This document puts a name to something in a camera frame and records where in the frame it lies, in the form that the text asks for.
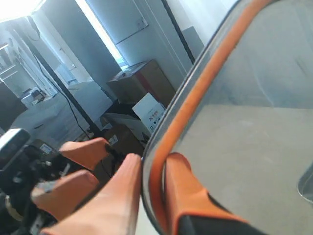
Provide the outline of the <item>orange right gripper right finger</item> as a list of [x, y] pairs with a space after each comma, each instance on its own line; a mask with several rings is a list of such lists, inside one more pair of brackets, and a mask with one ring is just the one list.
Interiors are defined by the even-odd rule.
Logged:
[[166, 159], [165, 205], [172, 235], [262, 234], [211, 197], [180, 153]]

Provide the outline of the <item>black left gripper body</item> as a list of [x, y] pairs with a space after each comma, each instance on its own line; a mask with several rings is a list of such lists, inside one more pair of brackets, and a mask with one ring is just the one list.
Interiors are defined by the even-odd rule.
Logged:
[[0, 146], [0, 233], [27, 235], [41, 210], [31, 200], [40, 181], [59, 179], [80, 166], [41, 140], [31, 143], [9, 141]]

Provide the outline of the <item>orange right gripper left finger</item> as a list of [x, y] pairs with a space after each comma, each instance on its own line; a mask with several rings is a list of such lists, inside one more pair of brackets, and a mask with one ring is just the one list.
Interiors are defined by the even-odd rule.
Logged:
[[134, 235], [140, 198], [141, 157], [128, 154], [110, 181], [82, 208], [42, 235]]

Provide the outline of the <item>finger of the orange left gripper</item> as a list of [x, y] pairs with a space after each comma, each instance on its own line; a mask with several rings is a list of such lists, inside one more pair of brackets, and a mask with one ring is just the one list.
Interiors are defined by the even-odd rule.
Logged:
[[56, 181], [37, 184], [31, 192], [32, 202], [56, 220], [63, 220], [99, 185], [88, 170], [78, 170]]
[[59, 152], [86, 169], [94, 170], [96, 165], [109, 155], [106, 147], [110, 145], [104, 138], [95, 138], [83, 142], [65, 142]]

